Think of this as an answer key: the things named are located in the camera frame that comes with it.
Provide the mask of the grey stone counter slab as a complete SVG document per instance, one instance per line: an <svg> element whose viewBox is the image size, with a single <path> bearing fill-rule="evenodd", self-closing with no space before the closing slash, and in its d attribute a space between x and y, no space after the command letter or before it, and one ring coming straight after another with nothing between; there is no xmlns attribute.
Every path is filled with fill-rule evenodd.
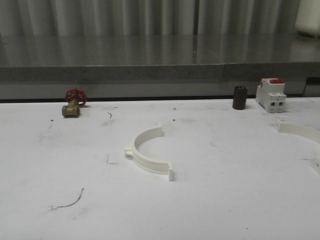
<svg viewBox="0 0 320 240"><path fill-rule="evenodd" d="M285 93L320 93L320 41L298 34L35 36L0 39L3 100L254 95L262 78Z"/></svg>

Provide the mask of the white half pipe clamp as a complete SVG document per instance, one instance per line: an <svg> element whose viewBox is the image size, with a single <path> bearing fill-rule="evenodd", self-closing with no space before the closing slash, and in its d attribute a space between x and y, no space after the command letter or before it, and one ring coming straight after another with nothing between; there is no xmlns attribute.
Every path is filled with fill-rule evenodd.
<svg viewBox="0 0 320 240"><path fill-rule="evenodd" d="M303 137L320 146L320 131L314 127L289 122L281 119L275 120L275 129L278 133L291 134Z"/></svg>
<svg viewBox="0 0 320 240"><path fill-rule="evenodd" d="M141 152L140 147L145 142L164 136L163 126L159 123L156 126L147 128L137 134L133 140L124 147L124 155L131 157L134 163L141 169L158 175L166 175L168 180L174 180L173 164L169 160L162 160L151 157Z"/></svg>

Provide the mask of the brass valve red handwheel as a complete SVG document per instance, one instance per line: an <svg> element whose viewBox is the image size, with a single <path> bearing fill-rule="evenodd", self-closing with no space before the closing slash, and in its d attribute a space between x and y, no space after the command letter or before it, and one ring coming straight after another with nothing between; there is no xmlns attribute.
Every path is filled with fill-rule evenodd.
<svg viewBox="0 0 320 240"><path fill-rule="evenodd" d="M68 102L68 105L62 107L62 116L65 118L73 118L80 116L80 107L86 105L88 96L83 90L74 88L66 92L64 99Z"/></svg>

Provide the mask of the dark brown cylinder coupling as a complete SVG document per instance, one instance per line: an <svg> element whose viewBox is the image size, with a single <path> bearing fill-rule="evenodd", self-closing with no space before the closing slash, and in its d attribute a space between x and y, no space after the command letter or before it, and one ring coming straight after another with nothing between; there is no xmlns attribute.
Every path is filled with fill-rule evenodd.
<svg viewBox="0 0 320 240"><path fill-rule="evenodd" d="M233 94L232 108L244 110L246 108L248 88L245 86L235 86Z"/></svg>

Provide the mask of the white circuit breaker red switch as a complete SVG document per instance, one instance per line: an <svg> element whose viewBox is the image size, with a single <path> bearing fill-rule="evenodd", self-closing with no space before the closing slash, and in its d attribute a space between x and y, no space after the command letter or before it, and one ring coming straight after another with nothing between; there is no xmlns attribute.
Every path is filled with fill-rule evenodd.
<svg viewBox="0 0 320 240"><path fill-rule="evenodd" d="M282 113L287 98L284 89L285 79L262 78L257 86L255 101L268 113Z"/></svg>

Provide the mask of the white container in background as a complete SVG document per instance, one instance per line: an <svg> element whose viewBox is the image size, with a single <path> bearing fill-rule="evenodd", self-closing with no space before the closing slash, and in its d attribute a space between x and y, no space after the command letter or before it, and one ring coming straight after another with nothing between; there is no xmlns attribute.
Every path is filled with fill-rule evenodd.
<svg viewBox="0 0 320 240"><path fill-rule="evenodd" d="M320 36L320 0L301 0L295 29L309 36Z"/></svg>

